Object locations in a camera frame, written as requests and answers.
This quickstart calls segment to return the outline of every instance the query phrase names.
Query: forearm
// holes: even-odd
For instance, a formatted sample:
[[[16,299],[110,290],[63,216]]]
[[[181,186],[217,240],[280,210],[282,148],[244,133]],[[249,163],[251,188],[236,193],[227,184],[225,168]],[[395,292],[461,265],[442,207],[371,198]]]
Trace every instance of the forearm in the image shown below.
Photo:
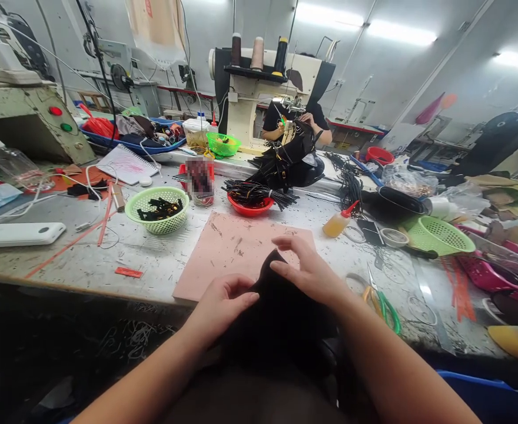
[[[316,123],[312,124],[312,130],[314,131],[314,135],[318,134],[320,131],[323,131],[322,135],[318,139],[318,142],[322,143],[323,145],[328,145],[331,143],[332,135],[330,130],[322,130],[322,128]]]
[[[351,293],[332,309],[383,422],[479,423],[449,385]]]
[[[283,134],[283,132],[279,128],[274,130],[274,131],[265,131],[265,130],[263,130],[263,133],[261,134],[261,137],[263,137],[265,140],[275,141],[282,134]]]
[[[181,329],[94,401],[72,424],[149,424],[180,394],[206,346]]]

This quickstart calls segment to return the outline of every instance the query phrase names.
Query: red button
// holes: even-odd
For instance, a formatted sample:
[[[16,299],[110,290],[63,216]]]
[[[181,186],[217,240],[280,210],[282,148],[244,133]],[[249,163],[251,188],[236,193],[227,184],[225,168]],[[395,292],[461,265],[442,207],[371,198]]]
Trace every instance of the red button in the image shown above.
[[[61,109],[59,109],[58,107],[55,107],[55,106],[51,106],[49,108],[49,113],[51,115],[55,115],[55,116],[61,116],[63,114],[63,111]]]

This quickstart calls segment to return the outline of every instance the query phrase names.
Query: white power bank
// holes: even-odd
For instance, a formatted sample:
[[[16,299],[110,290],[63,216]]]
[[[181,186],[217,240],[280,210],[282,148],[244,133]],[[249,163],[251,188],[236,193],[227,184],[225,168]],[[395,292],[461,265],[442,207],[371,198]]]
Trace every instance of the white power bank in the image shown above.
[[[63,223],[0,224],[0,247],[51,244],[66,229]]]

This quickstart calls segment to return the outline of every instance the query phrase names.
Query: hand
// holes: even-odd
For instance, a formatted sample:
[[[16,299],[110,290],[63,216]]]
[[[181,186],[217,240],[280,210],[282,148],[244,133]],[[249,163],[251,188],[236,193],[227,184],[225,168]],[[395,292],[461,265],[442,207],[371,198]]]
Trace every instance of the hand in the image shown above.
[[[298,120],[302,121],[302,122],[306,122],[310,126],[314,125],[314,116],[309,112],[302,115],[300,118],[298,118]]]
[[[246,293],[253,284],[253,280],[242,274],[214,279],[182,329],[208,347],[259,299],[258,293]]]
[[[297,286],[308,297],[332,308],[351,290],[330,266],[300,237],[276,237],[273,243],[280,250],[292,250],[300,259],[300,270],[281,261],[271,262],[271,269]]]

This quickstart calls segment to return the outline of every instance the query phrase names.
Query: work table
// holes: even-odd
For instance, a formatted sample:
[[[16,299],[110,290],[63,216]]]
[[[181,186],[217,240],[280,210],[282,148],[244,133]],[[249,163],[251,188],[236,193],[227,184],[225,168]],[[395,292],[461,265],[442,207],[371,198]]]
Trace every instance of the work table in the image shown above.
[[[161,162],[167,162],[162,168],[163,180],[158,174],[153,176],[153,186],[180,186],[172,179],[178,173],[179,156],[176,155],[168,154],[160,159]],[[243,177],[246,173],[243,168],[242,164],[238,165],[237,157],[222,163],[217,161],[217,173],[227,176],[216,175],[214,204],[209,208],[201,208],[191,203],[187,222],[175,233],[153,235],[142,225],[131,221],[125,213],[116,213],[108,221],[100,247],[97,246],[99,228],[84,233],[77,233],[74,229],[96,216],[97,201],[61,195],[40,202],[28,214],[10,222],[60,221],[67,226],[67,230],[49,246],[0,248],[0,283],[155,304],[185,304],[173,298],[174,287],[210,214],[215,211],[235,215],[221,186],[228,177],[237,178],[239,174]],[[480,305],[487,293],[470,284],[469,292],[475,306],[477,322],[464,318],[459,323],[456,310],[451,306],[451,284],[439,261],[425,262],[411,258],[404,251],[386,248],[385,266],[380,271],[374,266],[375,252],[371,245],[353,243],[343,234],[336,239],[330,239],[323,234],[322,225],[339,210],[337,204],[330,202],[337,187],[339,184],[333,181],[320,181],[314,188],[308,188],[315,192],[295,190],[295,194],[300,196],[297,204],[283,212],[275,206],[255,219],[310,229],[314,234],[318,253],[342,278],[348,273],[356,273],[366,279],[369,263],[377,286],[386,294],[400,316],[401,337],[410,345],[434,352],[441,352],[446,348],[438,342],[437,327],[418,320],[418,317],[424,321],[433,320],[430,313],[427,312],[427,316],[423,317],[417,312],[416,317],[410,310],[410,296],[425,300],[419,286],[419,281],[425,280],[429,284],[449,344],[458,355],[507,358],[486,332],[486,325],[496,324],[484,314]],[[127,200],[141,190],[143,188],[139,186],[125,186],[124,197]],[[106,205],[106,201],[101,204],[103,210],[100,211],[98,220],[102,218]],[[117,267],[139,270],[143,275],[136,279],[115,274]],[[347,284],[357,293],[362,293],[364,289],[359,281],[353,279],[347,279]],[[412,309],[425,311],[419,307]]]

